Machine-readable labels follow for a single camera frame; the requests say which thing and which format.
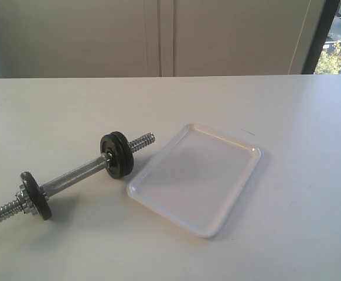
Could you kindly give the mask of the chrome star collar nut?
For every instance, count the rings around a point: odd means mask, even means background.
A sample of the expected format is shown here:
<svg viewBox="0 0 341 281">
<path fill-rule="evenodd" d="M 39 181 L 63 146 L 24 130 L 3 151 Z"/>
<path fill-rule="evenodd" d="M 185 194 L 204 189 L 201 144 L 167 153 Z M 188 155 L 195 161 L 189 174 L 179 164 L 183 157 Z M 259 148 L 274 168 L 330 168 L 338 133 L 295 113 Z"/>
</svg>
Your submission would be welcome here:
<svg viewBox="0 0 341 281">
<path fill-rule="evenodd" d="M 16 193 L 16 198 L 24 214 L 38 214 L 34 203 L 30 199 L 26 190 L 20 190 Z"/>
</svg>

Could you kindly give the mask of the black plate near collar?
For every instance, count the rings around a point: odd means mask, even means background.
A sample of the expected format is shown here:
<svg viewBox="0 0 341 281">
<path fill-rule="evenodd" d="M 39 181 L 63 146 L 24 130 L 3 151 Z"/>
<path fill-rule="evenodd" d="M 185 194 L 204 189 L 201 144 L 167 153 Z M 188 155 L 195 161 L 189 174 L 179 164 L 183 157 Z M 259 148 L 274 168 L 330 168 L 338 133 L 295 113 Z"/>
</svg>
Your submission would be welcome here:
<svg viewBox="0 0 341 281">
<path fill-rule="evenodd" d="M 32 174 L 30 172 L 23 172 L 21 173 L 20 178 L 36 211 L 43 220 L 49 220 L 52 217 L 52 212 L 47 203 L 46 195 L 44 195 L 44 192 L 37 184 Z"/>
</svg>

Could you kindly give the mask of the white plastic tray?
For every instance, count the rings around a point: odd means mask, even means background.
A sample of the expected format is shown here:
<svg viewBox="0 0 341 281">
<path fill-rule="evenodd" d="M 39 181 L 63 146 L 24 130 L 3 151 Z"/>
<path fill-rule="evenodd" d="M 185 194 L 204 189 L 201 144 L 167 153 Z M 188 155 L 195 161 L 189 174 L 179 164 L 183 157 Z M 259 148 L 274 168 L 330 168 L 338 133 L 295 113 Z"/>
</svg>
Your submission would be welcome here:
<svg viewBox="0 0 341 281">
<path fill-rule="evenodd" d="M 127 185 L 136 202 L 201 238 L 222 228 L 261 159 L 258 147 L 187 124 Z"/>
</svg>

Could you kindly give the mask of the chrome threaded dumbbell bar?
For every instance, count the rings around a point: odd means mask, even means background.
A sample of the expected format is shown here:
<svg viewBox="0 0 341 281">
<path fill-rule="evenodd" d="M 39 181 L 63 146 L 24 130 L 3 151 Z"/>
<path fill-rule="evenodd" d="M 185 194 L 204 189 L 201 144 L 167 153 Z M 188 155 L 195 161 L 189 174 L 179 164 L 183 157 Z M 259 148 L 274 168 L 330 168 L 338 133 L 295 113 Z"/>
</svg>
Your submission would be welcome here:
<svg viewBox="0 0 341 281">
<path fill-rule="evenodd" d="M 129 141 L 130 148 L 134 153 L 153 144 L 155 142 L 155 135 L 152 132 L 148 132 L 132 141 Z M 80 167 L 71 170 L 45 184 L 38 184 L 44 195 L 46 195 L 46 200 L 48 203 L 49 198 L 55 196 L 56 194 L 60 193 L 61 191 L 81 182 L 82 180 L 102 171 L 106 170 L 108 165 L 110 164 L 111 155 L 101 153 L 98 158 L 81 165 Z M 23 183 L 19 186 L 19 191 L 25 190 Z M 0 206 L 0 222 L 11 218 L 12 216 L 23 213 L 19 202 L 16 198 L 15 199 Z"/>
</svg>

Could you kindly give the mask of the black weight plate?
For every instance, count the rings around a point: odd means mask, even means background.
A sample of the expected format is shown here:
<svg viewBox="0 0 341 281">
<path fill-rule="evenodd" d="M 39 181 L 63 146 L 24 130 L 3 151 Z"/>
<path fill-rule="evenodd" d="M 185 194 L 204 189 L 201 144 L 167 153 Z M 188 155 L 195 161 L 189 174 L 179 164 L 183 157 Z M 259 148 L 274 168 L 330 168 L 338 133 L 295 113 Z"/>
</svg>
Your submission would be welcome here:
<svg viewBox="0 0 341 281">
<path fill-rule="evenodd" d="M 124 176 L 129 175 L 134 168 L 133 152 L 130 148 L 128 139 L 121 132 L 115 131 L 115 132 L 112 132 L 112 134 L 118 139 L 123 150 L 124 168 L 122 170 L 121 177 L 124 177 Z"/>
</svg>

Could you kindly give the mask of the dark window frame post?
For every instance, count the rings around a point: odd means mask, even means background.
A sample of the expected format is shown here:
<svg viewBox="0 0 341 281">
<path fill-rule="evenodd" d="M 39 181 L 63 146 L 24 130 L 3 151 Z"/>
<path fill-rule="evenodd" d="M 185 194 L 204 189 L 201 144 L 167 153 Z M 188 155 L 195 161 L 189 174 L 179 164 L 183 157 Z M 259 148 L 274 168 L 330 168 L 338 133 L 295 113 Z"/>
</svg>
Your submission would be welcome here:
<svg viewBox="0 0 341 281">
<path fill-rule="evenodd" d="M 317 21 L 316 29 L 304 61 L 301 74 L 313 74 L 315 72 L 322 47 L 325 44 L 328 31 L 332 25 L 335 13 L 339 6 L 338 0 L 326 0 Z"/>
</svg>

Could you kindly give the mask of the black plate far end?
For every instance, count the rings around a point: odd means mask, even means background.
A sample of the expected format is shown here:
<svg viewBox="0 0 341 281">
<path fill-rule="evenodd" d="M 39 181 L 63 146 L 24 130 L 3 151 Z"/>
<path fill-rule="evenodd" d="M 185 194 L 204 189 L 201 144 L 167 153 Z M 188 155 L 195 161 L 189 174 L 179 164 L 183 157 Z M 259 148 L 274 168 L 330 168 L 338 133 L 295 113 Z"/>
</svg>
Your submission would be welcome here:
<svg viewBox="0 0 341 281">
<path fill-rule="evenodd" d="M 111 155 L 110 164 L 106 168 L 114 179 L 121 179 L 124 168 L 124 154 L 118 139 L 112 134 L 104 135 L 100 140 L 100 152 Z"/>
</svg>

